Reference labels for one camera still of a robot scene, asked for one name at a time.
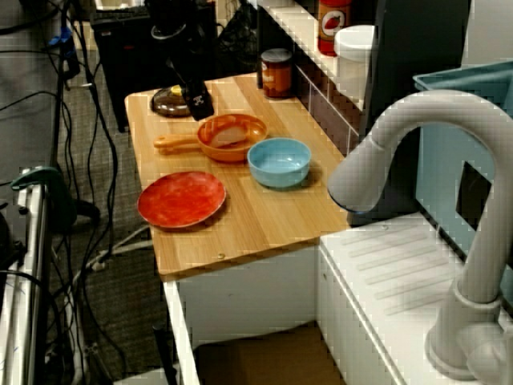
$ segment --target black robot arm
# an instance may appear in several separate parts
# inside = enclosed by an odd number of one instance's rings
[[[195,120],[214,114],[212,99],[204,84],[201,54],[205,37],[197,22],[197,5],[193,0],[145,0],[154,39],[164,45],[167,65],[180,80],[182,96]]]

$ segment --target light blue bowl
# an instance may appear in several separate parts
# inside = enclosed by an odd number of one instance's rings
[[[249,149],[249,170],[264,186],[290,187],[305,179],[311,157],[310,149],[299,140],[262,140]]]

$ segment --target white shelf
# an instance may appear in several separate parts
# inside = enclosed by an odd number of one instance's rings
[[[278,25],[292,38],[292,40],[313,60],[328,78],[338,83],[337,77],[338,58],[323,55],[317,49],[317,20],[302,6],[290,2],[290,6],[276,6],[277,0],[259,0],[267,13]],[[360,111],[363,109],[363,100],[347,96]]]

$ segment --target red plate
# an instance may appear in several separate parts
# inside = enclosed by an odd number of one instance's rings
[[[223,184],[212,174],[176,172],[147,186],[137,200],[137,209],[152,225],[177,229],[204,221],[225,198]]]

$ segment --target red bottle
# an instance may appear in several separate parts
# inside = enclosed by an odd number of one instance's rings
[[[352,0],[319,0],[319,31],[317,47],[328,56],[337,56],[333,49],[335,34],[351,25]]]

